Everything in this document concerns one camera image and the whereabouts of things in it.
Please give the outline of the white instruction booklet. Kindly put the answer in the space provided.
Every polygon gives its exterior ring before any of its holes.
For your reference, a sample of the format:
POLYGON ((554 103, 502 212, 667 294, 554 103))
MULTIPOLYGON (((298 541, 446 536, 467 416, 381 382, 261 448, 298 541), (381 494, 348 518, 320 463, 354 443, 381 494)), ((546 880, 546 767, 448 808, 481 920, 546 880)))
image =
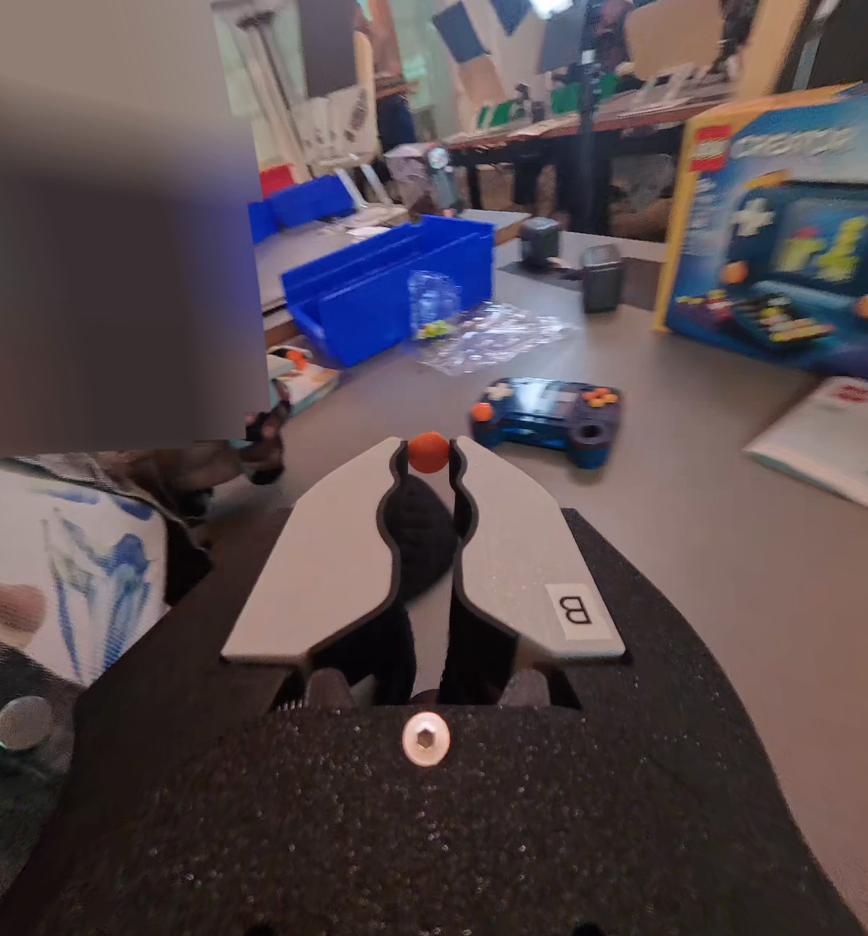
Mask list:
POLYGON ((868 381, 826 379, 744 453, 868 509, 868 381))

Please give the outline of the printed white shirt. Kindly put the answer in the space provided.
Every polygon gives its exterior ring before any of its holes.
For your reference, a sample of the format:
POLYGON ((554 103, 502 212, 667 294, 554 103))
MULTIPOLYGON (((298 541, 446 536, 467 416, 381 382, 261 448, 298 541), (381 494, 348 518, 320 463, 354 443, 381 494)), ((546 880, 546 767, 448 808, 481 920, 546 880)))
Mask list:
POLYGON ((0 657, 88 687, 210 568, 181 519, 94 458, 0 460, 0 657))

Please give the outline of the black tripod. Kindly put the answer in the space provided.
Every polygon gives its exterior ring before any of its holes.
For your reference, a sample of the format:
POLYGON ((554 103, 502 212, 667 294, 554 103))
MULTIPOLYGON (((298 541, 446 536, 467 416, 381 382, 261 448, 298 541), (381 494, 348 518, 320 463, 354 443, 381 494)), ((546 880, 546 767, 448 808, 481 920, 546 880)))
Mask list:
POLYGON ((572 148, 571 227, 589 233, 594 200, 593 120, 600 101, 603 67, 597 61, 602 2, 584 2, 579 59, 578 125, 572 148))

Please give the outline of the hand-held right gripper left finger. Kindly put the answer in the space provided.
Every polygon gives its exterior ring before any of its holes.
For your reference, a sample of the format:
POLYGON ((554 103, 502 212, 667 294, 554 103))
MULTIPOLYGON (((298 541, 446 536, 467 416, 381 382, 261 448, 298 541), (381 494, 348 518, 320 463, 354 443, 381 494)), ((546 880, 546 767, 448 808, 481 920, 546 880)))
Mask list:
POLYGON ((221 649, 232 663, 307 667, 395 602, 400 559, 384 511, 407 443, 388 437, 296 503, 221 649))

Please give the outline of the dark jeans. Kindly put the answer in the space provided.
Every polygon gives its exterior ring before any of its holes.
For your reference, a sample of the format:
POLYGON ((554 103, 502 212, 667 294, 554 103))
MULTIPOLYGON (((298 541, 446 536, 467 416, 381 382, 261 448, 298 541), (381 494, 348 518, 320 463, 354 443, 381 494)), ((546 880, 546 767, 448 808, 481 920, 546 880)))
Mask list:
POLYGON ((59 799, 82 687, 0 642, 0 904, 59 799))

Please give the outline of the orange round toy brick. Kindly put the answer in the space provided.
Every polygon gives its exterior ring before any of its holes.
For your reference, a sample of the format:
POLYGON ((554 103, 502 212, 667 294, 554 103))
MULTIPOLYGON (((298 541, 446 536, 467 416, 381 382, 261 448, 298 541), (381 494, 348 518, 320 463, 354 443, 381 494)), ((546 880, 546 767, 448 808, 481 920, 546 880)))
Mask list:
POLYGON ((409 466, 419 474, 436 474, 450 461, 451 445, 437 431, 417 434, 408 441, 409 466))

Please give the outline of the blue plastic bin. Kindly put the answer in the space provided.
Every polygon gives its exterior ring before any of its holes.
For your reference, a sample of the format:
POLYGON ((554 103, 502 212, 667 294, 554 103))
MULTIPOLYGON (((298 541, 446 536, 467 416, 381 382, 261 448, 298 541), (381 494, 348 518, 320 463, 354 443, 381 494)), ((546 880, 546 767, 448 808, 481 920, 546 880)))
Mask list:
POLYGON ((281 277, 288 309, 338 356, 386 347, 407 332, 408 279, 427 244, 422 223, 403 224, 295 267, 281 277))
POLYGON ((493 294, 494 228, 465 218, 427 216, 390 228, 335 260, 317 293, 323 349, 349 368, 410 334, 409 281, 415 273, 449 279, 467 312, 493 294))
POLYGON ((355 199, 336 175, 293 184, 248 205, 253 244, 281 230, 346 217, 355 211, 355 199))

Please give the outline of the blue toy game console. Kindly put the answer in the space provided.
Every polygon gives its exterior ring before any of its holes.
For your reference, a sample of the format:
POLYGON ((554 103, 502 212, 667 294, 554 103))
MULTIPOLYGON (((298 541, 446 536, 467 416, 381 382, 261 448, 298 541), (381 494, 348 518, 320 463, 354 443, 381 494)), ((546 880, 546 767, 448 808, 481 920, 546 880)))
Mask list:
POLYGON ((562 453, 576 468, 609 461, 624 395, 580 382, 503 377, 489 384, 469 414, 471 437, 485 449, 518 444, 562 453))

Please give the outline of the booklet with orange print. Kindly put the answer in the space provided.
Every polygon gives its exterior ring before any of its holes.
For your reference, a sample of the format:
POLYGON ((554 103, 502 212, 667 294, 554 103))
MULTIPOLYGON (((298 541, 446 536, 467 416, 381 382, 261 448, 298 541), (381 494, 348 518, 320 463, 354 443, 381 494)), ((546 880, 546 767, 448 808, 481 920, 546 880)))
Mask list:
POLYGON ((333 392, 340 372, 315 363, 309 350, 292 345, 266 349, 266 367, 272 404, 287 415, 298 415, 333 392))

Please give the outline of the toy brick set box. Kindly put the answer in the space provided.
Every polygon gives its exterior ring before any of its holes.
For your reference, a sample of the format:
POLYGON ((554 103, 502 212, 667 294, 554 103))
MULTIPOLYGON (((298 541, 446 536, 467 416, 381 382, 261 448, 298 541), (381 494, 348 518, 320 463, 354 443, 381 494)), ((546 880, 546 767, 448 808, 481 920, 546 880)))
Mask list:
POLYGON ((687 122, 655 327, 868 380, 868 84, 687 122))

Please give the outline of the small clear plastic bag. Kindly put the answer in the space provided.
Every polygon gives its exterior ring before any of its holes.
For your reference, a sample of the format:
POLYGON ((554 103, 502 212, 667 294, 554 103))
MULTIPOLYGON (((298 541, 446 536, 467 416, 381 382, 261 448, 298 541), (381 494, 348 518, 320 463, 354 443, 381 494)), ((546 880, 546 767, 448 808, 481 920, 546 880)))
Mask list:
POLYGON ((461 314, 460 295, 443 274, 416 271, 408 280, 409 339, 417 344, 438 341, 455 331, 461 314))

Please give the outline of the long wooden table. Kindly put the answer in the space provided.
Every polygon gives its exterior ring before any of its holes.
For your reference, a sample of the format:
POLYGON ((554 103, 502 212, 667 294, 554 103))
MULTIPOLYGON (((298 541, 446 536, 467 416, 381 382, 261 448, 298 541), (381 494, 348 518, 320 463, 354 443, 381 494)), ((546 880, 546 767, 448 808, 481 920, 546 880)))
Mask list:
POLYGON ((591 119, 573 111, 544 122, 505 124, 447 140, 456 167, 466 171, 472 209, 483 205, 482 167, 509 166, 512 202, 532 211, 545 167, 556 170, 556 211, 578 232, 607 235, 611 227, 613 160, 667 155, 676 165, 685 123, 735 98, 737 82, 690 78, 679 93, 671 81, 625 91, 598 104, 591 119))

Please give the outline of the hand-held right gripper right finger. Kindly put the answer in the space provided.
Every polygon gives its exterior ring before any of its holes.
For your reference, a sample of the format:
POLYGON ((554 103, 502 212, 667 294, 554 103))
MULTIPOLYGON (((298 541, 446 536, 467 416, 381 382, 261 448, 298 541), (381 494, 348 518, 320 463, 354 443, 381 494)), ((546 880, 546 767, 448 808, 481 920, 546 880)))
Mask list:
POLYGON ((555 498, 473 438, 454 439, 457 507, 469 506, 454 586, 512 641, 510 670, 614 662, 626 645, 555 498))

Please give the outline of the large clear plastic bag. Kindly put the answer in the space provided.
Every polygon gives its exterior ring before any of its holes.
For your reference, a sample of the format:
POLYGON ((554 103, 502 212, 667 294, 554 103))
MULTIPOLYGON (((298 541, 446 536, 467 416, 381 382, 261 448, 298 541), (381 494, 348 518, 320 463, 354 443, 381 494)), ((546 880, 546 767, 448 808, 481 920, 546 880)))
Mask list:
POLYGON ((525 311, 504 302, 427 322, 410 333, 400 351, 447 376, 507 364, 545 345, 571 338, 574 324, 555 315, 525 311))

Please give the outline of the black box-shaped device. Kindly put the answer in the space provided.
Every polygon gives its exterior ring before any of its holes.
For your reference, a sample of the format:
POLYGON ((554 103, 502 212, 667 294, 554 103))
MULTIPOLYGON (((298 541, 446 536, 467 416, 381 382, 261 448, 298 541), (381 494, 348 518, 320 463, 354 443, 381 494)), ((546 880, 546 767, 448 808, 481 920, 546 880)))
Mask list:
POLYGON ((561 228, 557 220, 534 216, 519 228, 520 263, 531 271, 557 267, 561 228))
POLYGON ((624 281, 623 257, 612 242, 594 244, 581 254, 579 282, 586 315, 617 309, 624 281))

